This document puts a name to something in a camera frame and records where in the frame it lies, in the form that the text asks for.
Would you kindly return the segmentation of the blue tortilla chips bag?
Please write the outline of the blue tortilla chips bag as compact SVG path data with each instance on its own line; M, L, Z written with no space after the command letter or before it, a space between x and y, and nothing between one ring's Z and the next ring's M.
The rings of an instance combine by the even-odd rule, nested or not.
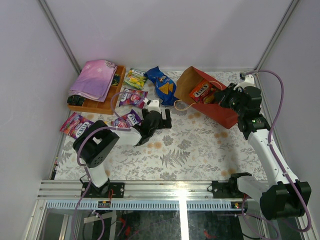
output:
M154 84L155 92L163 106L173 106L175 101L178 100L178 98L175 97L176 84L171 78L160 71L158 66L146 71L144 77Z

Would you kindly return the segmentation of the green Fox's candy bag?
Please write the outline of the green Fox's candy bag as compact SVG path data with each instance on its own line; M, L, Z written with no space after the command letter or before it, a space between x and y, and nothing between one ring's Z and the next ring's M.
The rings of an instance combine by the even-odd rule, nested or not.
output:
M145 86L147 78L145 77L145 72L131 68L126 75L124 82L135 89L142 90Z

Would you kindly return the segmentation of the red paper bag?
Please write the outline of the red paper bag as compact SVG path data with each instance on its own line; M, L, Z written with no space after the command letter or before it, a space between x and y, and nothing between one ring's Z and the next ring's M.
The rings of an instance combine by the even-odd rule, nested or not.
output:
M217 103L197 103L189 96L191 91L202 80L213 83L214 86L218 87L220 90L227 88L223 83L219 82L214 77L193 66L190 66L177 80L174 96L207 117L213 119L226 129L230 129L238 122L238 115L233 110L230 108L223 108Z

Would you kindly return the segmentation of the wooden organizer tray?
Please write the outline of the wooden organizer tray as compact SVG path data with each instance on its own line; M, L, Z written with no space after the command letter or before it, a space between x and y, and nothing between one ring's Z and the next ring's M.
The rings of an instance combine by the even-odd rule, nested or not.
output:
M82 106L67 105L67 107L75 112L112 115L114 113L112 111L112 107L116 107L116 101L118 100L118 96L115 97L112 103L111 99L115 94L119 93L122 88L126 75L126 67L124 65L119 65L115 73L120 76L119 83L117 86L111 86L109 88L104 102L86 99Z

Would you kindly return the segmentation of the purple Fox's candy bag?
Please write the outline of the purple Fox's candy bag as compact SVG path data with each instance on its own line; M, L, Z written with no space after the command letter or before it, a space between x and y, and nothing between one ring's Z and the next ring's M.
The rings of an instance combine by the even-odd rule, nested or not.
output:
M60 132L64 133L73 139L78 139L91 125L93 122L82 115L74 112L70 117L63 123L60 128Z

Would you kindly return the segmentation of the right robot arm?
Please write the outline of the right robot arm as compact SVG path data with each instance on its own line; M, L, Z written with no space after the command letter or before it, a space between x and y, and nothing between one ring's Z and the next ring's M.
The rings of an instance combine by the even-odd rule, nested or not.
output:
M261 90L231 83L216 92L214 98L220 107L238 115L238 128L257 154L268 181L263 184L249 173L233 174L227 188L229 194L236 198L246 194L257 201L267 220L309 217L311 187L291 171L275 144L271 127L261 114Z

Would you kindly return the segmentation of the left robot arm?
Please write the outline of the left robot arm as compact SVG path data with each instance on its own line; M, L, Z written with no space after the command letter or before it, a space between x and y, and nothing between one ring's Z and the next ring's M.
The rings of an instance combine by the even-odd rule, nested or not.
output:
M79 165L84 165L91 181L92 191L98 197L105 197L110 190L110 180L103 168L103 162L115 146L141 146L149 141L155 131L172 127L171 113L142 110L143 120L130 128L106 125L96 121L73 143Z

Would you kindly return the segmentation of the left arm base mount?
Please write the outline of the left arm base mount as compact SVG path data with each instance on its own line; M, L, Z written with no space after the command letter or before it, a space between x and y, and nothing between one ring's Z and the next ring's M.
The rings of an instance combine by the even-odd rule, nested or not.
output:
M80 180L82 184L81 196L85 198L108 198L119 199L124 197L125 183L124 182L110 182L109 180L102 186L96 187L93 183L85 193L89 182Z

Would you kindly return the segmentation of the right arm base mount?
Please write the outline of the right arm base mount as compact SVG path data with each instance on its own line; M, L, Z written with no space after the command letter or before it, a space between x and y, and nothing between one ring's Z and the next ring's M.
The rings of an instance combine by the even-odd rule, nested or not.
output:
M232 181L212 181L211 188L214 199L242 199L244 196Z

